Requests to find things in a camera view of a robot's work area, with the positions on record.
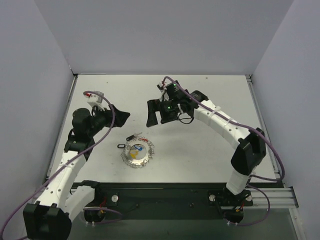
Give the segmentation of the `blue key tag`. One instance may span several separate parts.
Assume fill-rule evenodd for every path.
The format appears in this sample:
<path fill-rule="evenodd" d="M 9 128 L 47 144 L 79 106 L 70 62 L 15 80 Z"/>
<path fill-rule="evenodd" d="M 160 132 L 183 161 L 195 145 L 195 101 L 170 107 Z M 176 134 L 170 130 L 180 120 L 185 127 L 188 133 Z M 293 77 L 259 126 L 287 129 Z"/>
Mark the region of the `blue key tag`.
<path fill-rule="evenodd" d="M 137 151 L 142 151 L 143 150 L 143 148 L 141 146 L 139 146 L 139 145 L 134 145 L 133 148 L 135 150 L 137 150 Z"/>

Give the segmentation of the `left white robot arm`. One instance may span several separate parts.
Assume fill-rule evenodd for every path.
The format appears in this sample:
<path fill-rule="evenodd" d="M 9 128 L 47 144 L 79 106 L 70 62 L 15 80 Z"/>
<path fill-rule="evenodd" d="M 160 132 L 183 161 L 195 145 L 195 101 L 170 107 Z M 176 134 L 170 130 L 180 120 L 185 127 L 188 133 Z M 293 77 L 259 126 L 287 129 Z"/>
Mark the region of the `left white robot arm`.
<path fill-rule="evenodd" d="M 94 136 L 104 127 L 122 127 L 129 117 L 130 113 L 115 106 L 107 109 L 95 105 L 92 110 L 79 108 L 73 112 L 72 129 L 56 172 L 35 203 L 24 207 L 23 219 L 30 240 L 66 240 L 73 220 L 83 208 L 101 203 L 103 194 L 96 189 L 96 183 L 69 193 L 95 146 Z"/>

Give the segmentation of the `yellow key tag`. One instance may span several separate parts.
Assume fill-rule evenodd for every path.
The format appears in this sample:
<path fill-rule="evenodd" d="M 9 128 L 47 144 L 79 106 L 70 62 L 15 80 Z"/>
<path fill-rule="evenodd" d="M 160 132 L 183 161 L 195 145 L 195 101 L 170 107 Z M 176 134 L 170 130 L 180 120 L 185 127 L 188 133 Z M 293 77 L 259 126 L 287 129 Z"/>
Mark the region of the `yellow key tag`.
<path fill-rule="evenodd" d="M 130 153 L 130 157 L 131 157 L 133 160 L 136 160 L 136 159 L 137 159 L 137 155 L 138 155 L 138 152 Z"/>

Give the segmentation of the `metal disc keyring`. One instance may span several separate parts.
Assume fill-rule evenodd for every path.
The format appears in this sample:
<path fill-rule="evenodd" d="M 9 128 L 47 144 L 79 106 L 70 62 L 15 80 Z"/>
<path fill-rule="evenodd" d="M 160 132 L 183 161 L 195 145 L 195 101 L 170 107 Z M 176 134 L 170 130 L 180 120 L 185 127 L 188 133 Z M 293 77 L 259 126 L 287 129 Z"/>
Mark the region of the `metal disc keyring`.
<path fill-rule="evenodd" d="M 125 143 L 125 148 L 122 149 L 120 154 L 122 161 L 129 167 L 138 169 L 143 168 L 147 163 L 153 158 L 155 154 L 154 144 L 148 140 L 148 142 L 141 141 L 140 138 L 144 136 L 137 136 L 136 138 L 127 141 Z M 141 146 L 143 149 L 141 151 L 135 150 L 134 145 Z M 132 159 L 130 153 L 138 152 L 136 159 Z"/>

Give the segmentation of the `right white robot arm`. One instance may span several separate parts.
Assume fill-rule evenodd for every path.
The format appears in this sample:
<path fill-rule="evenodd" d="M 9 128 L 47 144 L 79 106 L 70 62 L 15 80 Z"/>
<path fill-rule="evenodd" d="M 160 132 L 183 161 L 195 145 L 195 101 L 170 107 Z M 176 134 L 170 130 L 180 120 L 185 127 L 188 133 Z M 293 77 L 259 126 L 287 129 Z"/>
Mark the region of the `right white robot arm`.
<path fill-rule="evenodd" d="M 264 132 L 260 128 L 247 129 L 225 114 L 220 107 L 202 92 L 188 92 L 180 88 L 178 81 L 158 84 L 161 96 L 147 101 L 148 128 L 179 120 L 187 114 L 198 120 L 223 137 L 235 150 L 231 165 L 231 176 L 226 189 L 234 196 L 240 195 L 250 181 L 252 172 L 266 156 Z"/>

